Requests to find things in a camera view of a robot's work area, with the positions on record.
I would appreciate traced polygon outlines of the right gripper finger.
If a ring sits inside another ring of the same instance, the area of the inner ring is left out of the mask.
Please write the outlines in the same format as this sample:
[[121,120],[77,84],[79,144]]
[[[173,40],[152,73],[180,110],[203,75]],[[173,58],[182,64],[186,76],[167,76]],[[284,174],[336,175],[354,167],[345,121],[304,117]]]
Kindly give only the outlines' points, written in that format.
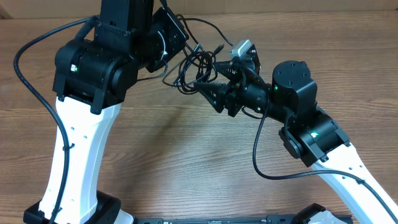
[[213,65],[215,70],[229,81],[238,82],[241,80],[241,75],[236,70],[233,61],[215,62]]
[[231,85],[223,83],[195,82],[194,87],[218,113],[224,110],[226,95],[232,90]]

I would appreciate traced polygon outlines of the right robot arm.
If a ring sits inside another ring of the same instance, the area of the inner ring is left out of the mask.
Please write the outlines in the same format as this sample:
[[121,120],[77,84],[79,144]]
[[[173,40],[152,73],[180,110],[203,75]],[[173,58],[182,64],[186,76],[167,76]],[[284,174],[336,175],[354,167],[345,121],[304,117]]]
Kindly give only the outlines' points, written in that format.
[[261,120],[281,122],[279,136],[289,154],[307,166],[305,176],[321,177],[357,221],[397,222],[397,204],[368,171],[348,135],[317,105],[317,84],[305,62],[281,62],[266,83],[253,45],[236,47],[229,56],[214,64],[227,83],[195,84],[217,112],[236,116],[250,108]]

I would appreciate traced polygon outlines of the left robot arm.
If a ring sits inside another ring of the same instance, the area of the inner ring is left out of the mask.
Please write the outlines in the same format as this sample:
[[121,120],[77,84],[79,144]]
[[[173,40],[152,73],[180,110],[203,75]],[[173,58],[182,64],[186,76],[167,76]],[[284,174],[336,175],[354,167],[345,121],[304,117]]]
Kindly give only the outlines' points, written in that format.
[[29,207],[25,223],[135,223],[121,201],[97,189],[111,127],[138,71],[165,73],[188,35],[163,2],[103,1],[97,16],[55,56],[57,124],[52,168],[44,196]]

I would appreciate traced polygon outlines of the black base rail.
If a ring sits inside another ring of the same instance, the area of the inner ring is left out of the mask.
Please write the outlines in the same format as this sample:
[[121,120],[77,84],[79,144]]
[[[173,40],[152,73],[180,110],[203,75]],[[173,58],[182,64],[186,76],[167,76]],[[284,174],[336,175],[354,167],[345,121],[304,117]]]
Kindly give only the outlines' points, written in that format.
[[270,214],[246,218],[135,218],[133,224],[298,224],[331,223],[353,224],[352,215],[335,215],[325,207],[313,203],[296,214]]

